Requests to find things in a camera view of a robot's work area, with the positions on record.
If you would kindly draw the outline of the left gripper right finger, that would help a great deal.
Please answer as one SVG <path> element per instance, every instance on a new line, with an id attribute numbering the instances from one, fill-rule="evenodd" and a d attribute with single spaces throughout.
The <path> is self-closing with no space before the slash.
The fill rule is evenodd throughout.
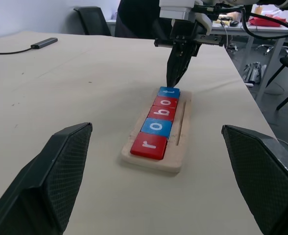
<path id="1" fill-rule="evenodd" d="M 224 125 L 240 192 L 263 235 L 288 235 L 288 151 L 273 137 Z"/>

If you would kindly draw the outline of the grey crumpled bag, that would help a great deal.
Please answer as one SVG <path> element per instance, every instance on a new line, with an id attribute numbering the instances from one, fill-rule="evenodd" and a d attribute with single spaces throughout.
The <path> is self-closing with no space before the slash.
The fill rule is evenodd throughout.
<path id="1" fill-rule="evenodd" d="M 262 65 L 260 62 L 247 64 L 244 68 L 242 79 L 244 83 L 260 84 L 267 65 Z"/>

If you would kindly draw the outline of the red tile letter r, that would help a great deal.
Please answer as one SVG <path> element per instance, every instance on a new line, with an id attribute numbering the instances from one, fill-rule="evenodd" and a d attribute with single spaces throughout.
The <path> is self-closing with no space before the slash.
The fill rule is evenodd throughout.
<path id="1" fill-rule="evenodd" d="M 130 153 L 159 161 L 164 157 L 166 145 L 166 137 L 140 132 L 134 140 Z"/>

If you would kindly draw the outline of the red cloth bag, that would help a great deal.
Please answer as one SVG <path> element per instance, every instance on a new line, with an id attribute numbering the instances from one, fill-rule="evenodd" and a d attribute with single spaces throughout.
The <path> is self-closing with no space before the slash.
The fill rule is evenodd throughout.
<path id="1" fill-rule="evenodd" d="M 277 22 L 270 21 L 267 19 L 251 17 L 249 19 L 249 24 L 253 26 L 264 26 L 264 27 L 280 27 L 281 25 Z"/>

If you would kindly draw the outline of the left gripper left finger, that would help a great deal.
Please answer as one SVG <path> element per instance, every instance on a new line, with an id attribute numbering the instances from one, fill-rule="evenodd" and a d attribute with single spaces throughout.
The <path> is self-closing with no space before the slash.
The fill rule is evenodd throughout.
<path id="1" fill-rule="evenodd" d="M 50 137 L 0 198 L 0 235 L 63 235 L 80 190 L 93 126 Z"/>

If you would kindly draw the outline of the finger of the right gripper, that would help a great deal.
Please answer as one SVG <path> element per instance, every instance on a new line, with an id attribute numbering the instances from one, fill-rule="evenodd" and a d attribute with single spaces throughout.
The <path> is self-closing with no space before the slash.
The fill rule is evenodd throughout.
<path id="1" fill-rule="evenodd" d="M 176 86 L 180 79 L 181 50 L 173 46 L 167 62 L 167 86 Z"/>
<path id="2" fill-rule="evenodd" d="M 175 80 L 174 85 L 176 86 L 184 73 L 186 72 L 188 65 L 192 57 L 192 47 L 191 46 L 182 46 L 179 52 L 176 54 L 175 62 Z"/>

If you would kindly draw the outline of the blue tile letter t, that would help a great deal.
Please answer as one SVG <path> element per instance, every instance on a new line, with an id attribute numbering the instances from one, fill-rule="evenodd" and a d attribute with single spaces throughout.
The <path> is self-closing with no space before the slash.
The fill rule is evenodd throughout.
<path id="1" fill-rule="evenodd" d="M 172 87 L 160 87 L 157 96 L 171 97 L 178 99 L 180 96 L 180 90 Z"/>

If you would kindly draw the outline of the black high-back chair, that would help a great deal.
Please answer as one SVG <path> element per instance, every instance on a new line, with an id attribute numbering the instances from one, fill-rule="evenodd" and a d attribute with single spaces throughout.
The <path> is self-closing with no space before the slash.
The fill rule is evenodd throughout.
<path id="1" fill-rule="evenodd" d="M 100 7 L 76 7 L 85 35 L 111 36 L 110 29 Z"/>

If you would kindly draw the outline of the red tile letter b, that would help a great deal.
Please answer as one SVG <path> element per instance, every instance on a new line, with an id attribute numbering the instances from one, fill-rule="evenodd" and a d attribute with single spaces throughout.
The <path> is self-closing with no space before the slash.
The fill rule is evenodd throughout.
<path id="1" fill-rule="evenodd" d="M 152 106 L 147 117 L 173 122 L 175 109 L 167 107 Z"/>

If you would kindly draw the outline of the red tile letter o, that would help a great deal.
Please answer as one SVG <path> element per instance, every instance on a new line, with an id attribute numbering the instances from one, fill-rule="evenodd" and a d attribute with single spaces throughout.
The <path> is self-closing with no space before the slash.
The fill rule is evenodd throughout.
<path id="1" fill-rule="evenodd" d="M 176 109 L 178 103 L 177 98 L 167 96 L 156 96 L 153 106 Z"/>

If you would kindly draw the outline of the person in dark clothes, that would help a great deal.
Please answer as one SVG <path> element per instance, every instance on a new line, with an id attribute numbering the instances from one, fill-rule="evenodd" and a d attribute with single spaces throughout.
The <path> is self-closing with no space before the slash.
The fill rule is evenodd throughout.
<path id="1" fill-rule="evenodd" d="M 168 39 L 171 20 L 160 18 L 160 0 L 120 0 L 115 37 Z"/>

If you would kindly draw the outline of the blue tile letter o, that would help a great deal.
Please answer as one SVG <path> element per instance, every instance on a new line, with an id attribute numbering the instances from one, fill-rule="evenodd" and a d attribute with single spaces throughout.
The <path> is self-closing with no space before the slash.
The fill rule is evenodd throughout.
<path id="1" fill-rule="evenodd" d="M 166 137 L 168 139 L 171 127 L 171 121 L 147 117 L 141 128 L 141 132 Z"/>

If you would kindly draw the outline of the grey usb hub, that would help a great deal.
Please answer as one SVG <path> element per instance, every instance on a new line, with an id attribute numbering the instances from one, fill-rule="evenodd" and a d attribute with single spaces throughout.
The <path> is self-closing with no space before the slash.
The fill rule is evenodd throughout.
<path id="1" fill-rule="evenodd" d="M 32 44 L 30 47 L 32 49 L 42 49 L 42 48 L 47 47 L 47 46 L 54 44 L 56 42 L 58 42 L 57 38 L 48 38 L 48 39 L 45 39 L 43 41 Z"/>

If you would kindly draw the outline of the chrome chair base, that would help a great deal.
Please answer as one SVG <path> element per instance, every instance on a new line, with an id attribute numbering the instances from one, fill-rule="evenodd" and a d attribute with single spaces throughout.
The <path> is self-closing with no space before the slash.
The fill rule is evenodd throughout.
<path id="1" fill-rule="evenodd" d="M 261 44 L 255 48 L 255 51 L 258 51 L 262 48 L 266 49 L 266 51 L 264 52 L 264 55 L 268 55 L 274 49 L 274 46 L 268 45 L 268 44 Z M 282 46 L 281 50 L 285 51 L 286 56 L 288 56 L 288 46 Z"/>

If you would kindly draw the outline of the wooden letter tray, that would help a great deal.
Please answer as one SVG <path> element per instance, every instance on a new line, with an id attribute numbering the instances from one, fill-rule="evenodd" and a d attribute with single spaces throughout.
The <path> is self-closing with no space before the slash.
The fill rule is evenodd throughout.
<path id="1" fill-rule="evenodd" d="M 141 128 L 147 115 L 153 106 L 154 100 L 160 88 L 155 89 L 150 99 L 142 111 L 137 123 L 128 137 L 127 143 L 121 151 L 121 158 L 129 163 L 141 165 L 153 169 L 177 173 L 181 170 L 182 162 L 187 149 L 189 139 L 190 119 L 191 119 L 191 99 L 192 94 L 180 90 L 175 116 L 172 122 L 170 136 L 167 139 L 166 150 L 162 160 L 153 160 L 136 156 L 130 153 L 136 136 L 141 132 Z"/>

